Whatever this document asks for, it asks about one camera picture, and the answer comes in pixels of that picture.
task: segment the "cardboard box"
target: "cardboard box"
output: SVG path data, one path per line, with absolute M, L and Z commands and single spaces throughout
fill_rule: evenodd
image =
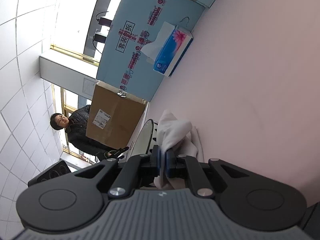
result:
M 127 146 L 146 107 L 134 95 L 118 95 L 119 89 L 99 81 L 94 88 L 86 136 L 109 147 Z

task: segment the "window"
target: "window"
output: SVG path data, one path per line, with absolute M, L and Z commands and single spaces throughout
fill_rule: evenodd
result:
M 109 6 L 108 6 L 108 9 L 107 9 L 108 12 L 105 15 L 108 19 L 113 20 L 113 18 L 116 15 L 116 11 L 117 11 L 117 9 L 119 7 L 120 2 L 121 2 L 121 0 L 110 0 Z M 105 35 L 108 35 L 109 30 L 110 30 L 110 28 L 107 27 L 107 26 L 102 26 L 101 27 L 101 32 L 103 34 L 105 34 Z M 94 58 L 96 60 L 100 60 L 101 59 L 101 53 L 100 52 L 103 51 L 103 48 L 104 48 L 104 43 L 97 42 L 97 50 L 94 53 Z
M 68 91 L 62 87 L 57 85 L 53 85 L 54 90 L 54 105 L 57 113 L 62 113 L 65 116 L 70 117 L 71 114 L 78 109 L 78 95 Z M 87 153 L 81 155 L 79 149 L 74 147 L 72 143 L 68 142 L 68 135 L 65 133 L 64 129 L 58 131 L 60 141 L 63 147 L 63 151 L 69 153 L 79 159 L 82 159 L 88 163 L 94 164 L 95 163 L 95 156 L 91 156 Z
M 83 53 L 97 0 L 60 0 L 53 44 Z

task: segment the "blue tissue box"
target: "blue tissue box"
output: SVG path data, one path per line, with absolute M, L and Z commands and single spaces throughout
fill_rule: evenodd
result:
M 170 77 L 192 40 L 189 31 L 176 26 L 156 57 L 153 69 Z

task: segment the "black circular joint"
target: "black circular joint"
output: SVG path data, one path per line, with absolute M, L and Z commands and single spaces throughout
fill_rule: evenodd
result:
M 67 169 L 65 168 L 65 166 L 60 165 L 59 170 L 60 170 L 62 175 L 67 174 Z
M 77 230 L 96 219 L 103 206 L 96 183 L 72 173 L 33 185 L 16 203 L 25 227 L 48 233 Z
M 268 189 L 257 189 L 247 195 L 247 202 L 256 209 L 267 211 L 281 207 L 284 198 L 278 192 Z
M 39 202 L 48 210 L 64 210 L 74 205 L 77 196 L 70 190 L 53 189 L 43 193 Z
M 222 212 L 237 224 L 258 231 L 297 225 L 307 207 L 303 195 L 289 185 L 259 177 L 230 181 L 220 196 Z
M 57 171 L 55 171 L 55 170 L 52 170 L 49 173 L 50 179 L 53 179 L 53 178 L 56 178 L 56 177 L 59 177 L 59 176 L 60 176 L 59 173 Z

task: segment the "round mirror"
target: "round mirror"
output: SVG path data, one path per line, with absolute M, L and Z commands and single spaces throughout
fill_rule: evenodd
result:
M 138 154 L 151 154 L 150 149 L 156 143 L 157 125 L 152 119 L 146 121 L 138 135 L 130 157 Z

